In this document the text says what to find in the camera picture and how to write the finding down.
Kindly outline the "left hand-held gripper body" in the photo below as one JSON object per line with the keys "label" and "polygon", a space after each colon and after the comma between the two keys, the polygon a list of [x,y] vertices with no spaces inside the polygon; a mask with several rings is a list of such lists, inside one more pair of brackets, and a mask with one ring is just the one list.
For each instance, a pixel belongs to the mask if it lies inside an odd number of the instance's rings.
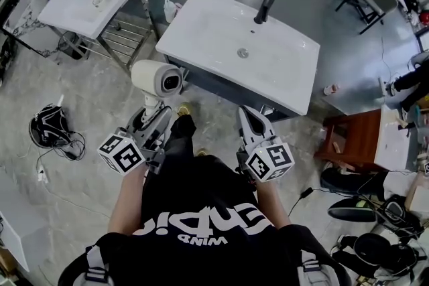
{"label": "left hand-held gripper body", "polygon": [[130,132],[119,127],[101,143],[97,152],[110,169],[122,176],[143,164],[158,173],[165,158],[161,142],[156,139],[154,147],[150,148],[145,148],[145,144],[146,141],[138,143]]}

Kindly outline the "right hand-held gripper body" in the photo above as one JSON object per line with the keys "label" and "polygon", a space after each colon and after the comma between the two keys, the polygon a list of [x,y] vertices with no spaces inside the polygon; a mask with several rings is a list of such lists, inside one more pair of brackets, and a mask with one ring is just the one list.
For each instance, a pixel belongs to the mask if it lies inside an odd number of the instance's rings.
{"label": "right hand-held gripper body", "polygon": [[258,145],[243,145],[237,160],[242,172],[261,183],[282,177],[295,165],[289,145],[279,137],[270,137]]}

